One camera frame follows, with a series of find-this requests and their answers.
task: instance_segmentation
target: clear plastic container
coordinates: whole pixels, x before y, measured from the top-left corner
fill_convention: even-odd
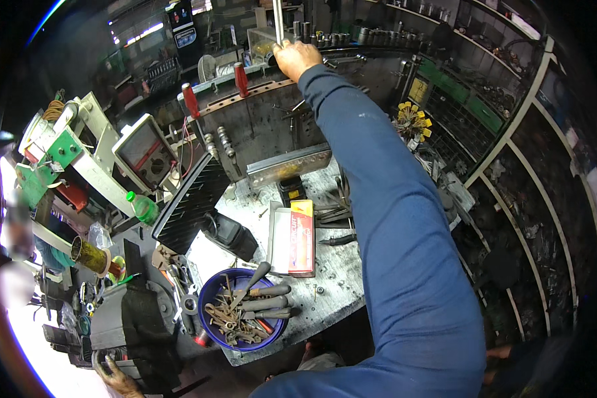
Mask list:
[[[159,217],[159,207],[149,198],[143,195],[137,195],[135,192],[130,191],[126,195],[126,200],[130,202],[133,207],[135,216],[137,219],[147,226],[151,226],[157,221]]]

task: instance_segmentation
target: blue long sleeve shirt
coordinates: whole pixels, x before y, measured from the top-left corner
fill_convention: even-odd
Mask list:
[[[350,180],[375,354],[279,375],[251,396],[477,396],[482,318],[433,181],[382,110],[343,77],[318,65],[298,87]]]

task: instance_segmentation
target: blue bowl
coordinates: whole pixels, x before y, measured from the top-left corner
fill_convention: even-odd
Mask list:
[[[215,326],[214,324],[210,324],[210,315],[204,311],[204,307],[207,303],[215,304],[216,295],[223,290],[223,285],[225,285],[225,276],[220,275],[227,274],[228,278],[230,278],[231,289],[233,291],[238,291],[245,288],[254,273],[255,271],[253,269],[247,268],[226,269],[213,275],[201,288],[201,292],[199,293],[199,318],[201,320],[201,326],[204,327],[208,335],[210,335],[210,338],[222,347],[242,352],[258,350],[259,348],[263,348],[276,340],[281,333],[283,333],[283,330],[287,325],[287,319],[266,319],[268,324],[274,328],[274,333],[272,333],[270,337],[263,339],[261,343],[248,344],[244,343],[243,341],[238,341],[236,346],[230,346],[225,342],[225,336],[221,334],[219,327]],[[270,282],[267,278],[262,278],[259,282],[255,283],[254,286],[252,286],[252,289],[271,286],[274,286],[274,283]]]

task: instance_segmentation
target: red box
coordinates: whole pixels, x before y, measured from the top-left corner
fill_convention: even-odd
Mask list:
[[[295,278],[313,278],[314,272],[314,203],[311,200],[290,202],[290,266]]]

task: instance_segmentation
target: hand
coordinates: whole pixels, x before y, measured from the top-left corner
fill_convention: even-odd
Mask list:
[[[282,48],[278,44],[274,45],[274,57],[281,72],[295,82],[299,81],[303,72],[323,63],[321,53],[311,44],[303,44],[299,40],[291,44],[287,39],[282,43]]]
[[[115,391],[122,394],[125,398],[144,397],[144,394],[139,391],[139,386],[135,380],[122,372],[115,361],[113,361],[108,355],[106,355],[106,363],[111,370],[111,374],[108,374],[108,372],[104,370],[102,364],[95,357],[93,358],[93,368],[96,370],[97,374],[102,378],[106,385],[111,386]]]

